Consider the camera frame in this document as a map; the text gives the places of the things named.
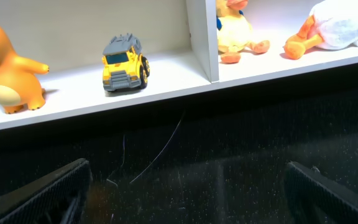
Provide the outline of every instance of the toy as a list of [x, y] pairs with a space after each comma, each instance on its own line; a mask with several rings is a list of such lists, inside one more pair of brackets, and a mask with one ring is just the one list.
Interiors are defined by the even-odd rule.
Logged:
[[240, 51], [246, 47], [258, 54], [266, 53], [270, 48], [268, 40], [252, 41], [252, 26], [240, 11], [247, 4], [248, 0], [216, 0], [218, 49], [223, 52], [221, 60], [224, 63], [240, 61]]
[[316, 46], [340, 50], [358, 46], [358, 1], [325, 0], [315, 5], [299, 32], [285, 46], [290, 59], [301, 58], [306, 50]]
[[46, 74], [49, 66], [20, 57], [15, 53], [11, 41], [0, 27], [0, 105], [6, 113], [15, 113], [27, 104], [30, 110], [45, 104], [35, 73]]
[[132, 34], [111, 39], [102, 58], [104, 90], [114, 92], [121, 88], [146, 88], [150, 65], [141, 51], [139, 39]]

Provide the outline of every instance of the yellow toy truck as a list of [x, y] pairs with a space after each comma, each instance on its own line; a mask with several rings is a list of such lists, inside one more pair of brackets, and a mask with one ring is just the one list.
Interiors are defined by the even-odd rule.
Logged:
[[111, 39], [102, 58], [104, 90], [114, 92], [122, 88], [146, 88], [150, 66], [141, 51], [139, 39], [132, 34]]

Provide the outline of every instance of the truck bumper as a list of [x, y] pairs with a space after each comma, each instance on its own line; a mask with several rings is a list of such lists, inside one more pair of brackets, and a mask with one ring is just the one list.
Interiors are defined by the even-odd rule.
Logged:
[[131, 76], [125, 73], [112, 74], [109, 80], [110, 84], [104, 84], [103, 88], [106, 91], [115, 91], [122, 88], [135, 88], [140, 86], [141, 80], [131, 80]]

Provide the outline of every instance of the gray truck roof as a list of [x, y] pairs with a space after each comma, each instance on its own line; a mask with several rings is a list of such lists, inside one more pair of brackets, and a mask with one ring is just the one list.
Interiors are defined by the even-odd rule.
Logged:
[[109, 45], [104, 48], [103, 55], [126, 52], [136, 44], [136, 40], [137, 38], [132, 34], [115, 36], [110, 40]]

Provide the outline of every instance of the orange beak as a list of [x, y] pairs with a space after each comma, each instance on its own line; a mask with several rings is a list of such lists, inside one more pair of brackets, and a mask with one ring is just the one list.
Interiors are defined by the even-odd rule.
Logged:
[[227, 0], [226, 6], [234, 10], [241, 10], [248, 4], [248, 0]]

